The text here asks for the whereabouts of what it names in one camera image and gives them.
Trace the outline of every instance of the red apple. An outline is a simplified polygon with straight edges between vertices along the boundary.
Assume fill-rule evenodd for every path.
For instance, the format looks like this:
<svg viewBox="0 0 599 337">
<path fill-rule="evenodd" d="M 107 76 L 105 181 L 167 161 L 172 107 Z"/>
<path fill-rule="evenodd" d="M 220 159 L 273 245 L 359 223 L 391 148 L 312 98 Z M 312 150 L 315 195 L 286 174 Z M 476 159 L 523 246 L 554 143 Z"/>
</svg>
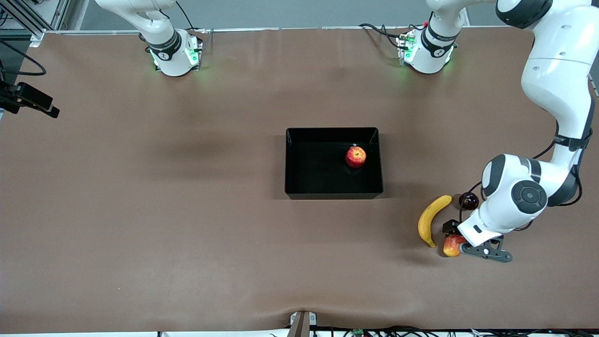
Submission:
<svg viewBox="0 0 599 337">
<path fill-rule="evenodd" d="M 443 252 L 445 253 L 445 255 L 449 257 L 456 257 L 459 255 L 459 246 L 462 243 L 466 242 L 466 239 L 461 235 L 450 235 L 445 238 L 445 243 L 443 244 Z"/>
<path fill-rule="evenodd" d="M 347 162 L 347 165 L 355 169 L 364 165 L 365 161 L 366 151 L 364 151 L 364 149 L 360 148 L 359 146 L 352 146 L 351 148 L 349 148 L 349 150 L 347 150 L 347 153 L 345 154 L 345 162 Z"/>
</svg>

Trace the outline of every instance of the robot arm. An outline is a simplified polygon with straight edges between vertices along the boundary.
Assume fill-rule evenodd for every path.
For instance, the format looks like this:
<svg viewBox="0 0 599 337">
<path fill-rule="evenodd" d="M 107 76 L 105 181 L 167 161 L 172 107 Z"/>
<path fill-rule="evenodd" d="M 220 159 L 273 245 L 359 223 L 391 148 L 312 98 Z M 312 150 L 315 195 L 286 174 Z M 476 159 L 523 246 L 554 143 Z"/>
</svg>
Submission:
<svg viewBox="0 0 599 337">
<path fill-rule="evenodd" d="M 156 66 L 168 76 L 182 76 L 199 66 L 201 46 L 198 38 L 174 29 L 162 14 L 176 0 L 96 0 L 105 10 L 134 25 L 150 47 Z"/>
<path fill-rule="evenodd" d="M 599 8 L 591 0 L 499 0 L 497 14 L 509 25 L 533 31 L 522 89 L 555 117 L 558 132 L 549 162 L 503 154 L 486 166 L 482 184 L 488 199 L 458 226 L 473 246 L 570 200 L 592 134 L 588 75 L 599 50 Z"/>
<path fill-rule="evenodd" d="M 449 62 L 453 44 L 466 24 L 466 12 L 470 5 L 495 2 L 496 0 L 426 0 L 432 9 L 428 25 L 408 33 L 411 39 L 400 42 L 408 51 L 401 52 L 402 60 L 424 74 L 440 71 Z"/>
</svg>

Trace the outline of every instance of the black bin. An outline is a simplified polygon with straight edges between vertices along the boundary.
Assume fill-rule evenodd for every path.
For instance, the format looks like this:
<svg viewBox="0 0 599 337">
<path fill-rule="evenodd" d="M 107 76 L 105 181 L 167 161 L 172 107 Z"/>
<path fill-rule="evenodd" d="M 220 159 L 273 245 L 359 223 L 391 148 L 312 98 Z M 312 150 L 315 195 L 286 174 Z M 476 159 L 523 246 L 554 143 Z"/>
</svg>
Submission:
<svg viewBox="0 0 599 337">
<path fill-rule="evenodd" d="M 291 199 L 372 199 L 383 192 L 377 128 L 289 128 L 285 193 Z M 360 146 L 366 162 L 351 168 L 347 150 Z"/>
</svg>

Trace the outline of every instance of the brown tablecloth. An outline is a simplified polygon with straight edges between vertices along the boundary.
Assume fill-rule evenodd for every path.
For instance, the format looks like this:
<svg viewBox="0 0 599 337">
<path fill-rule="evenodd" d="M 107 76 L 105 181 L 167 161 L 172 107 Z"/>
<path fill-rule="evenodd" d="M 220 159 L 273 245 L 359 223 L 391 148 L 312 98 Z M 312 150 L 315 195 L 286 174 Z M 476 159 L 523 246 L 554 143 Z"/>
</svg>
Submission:
<svg viewBox="0 0 599 337">
<path fill-rule="evenodd" d="M 585 198 L 507 235 L 512 263 L 418 236 L 431 200 L 555 129 L 519 85 L 531 35 L 459 41 L 426 76 L 366 31 L 216 33 L 201 71 L 169 78 L 134 35 L 46 35 L 29 54 L 48 75 L 21 80 L 59 119 L 1 123 L 0 332 L 273 329 L 299 309 L 321 326 L 597 327 L 595 142 Z M 382 134 L 385 193 L 289 200 L 285 129 L 361 126 Z M 438 243 L 456 217 L 438 215 Z"/>
</svg>

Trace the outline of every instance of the yellow banana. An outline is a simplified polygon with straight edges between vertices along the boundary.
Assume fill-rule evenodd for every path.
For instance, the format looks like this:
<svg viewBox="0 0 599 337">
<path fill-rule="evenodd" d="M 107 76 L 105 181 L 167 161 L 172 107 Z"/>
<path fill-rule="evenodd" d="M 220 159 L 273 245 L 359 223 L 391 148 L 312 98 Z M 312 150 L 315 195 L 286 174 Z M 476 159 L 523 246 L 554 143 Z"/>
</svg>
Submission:
<svg viewBox="0 0 599 337">
<path fill-rule="evenodd" d="M 428 207 L 422 212 L 420 220 L 418 220 L 418 234 L 424 242 L 426 242 L 431 248 L 435 248 L 435 242 L 432 240 L 431 226 L 432 219 L 447 205 L 451 204 L 453 197 L 451 195 L 442 195 L 433 201 Z"/>
</svg>

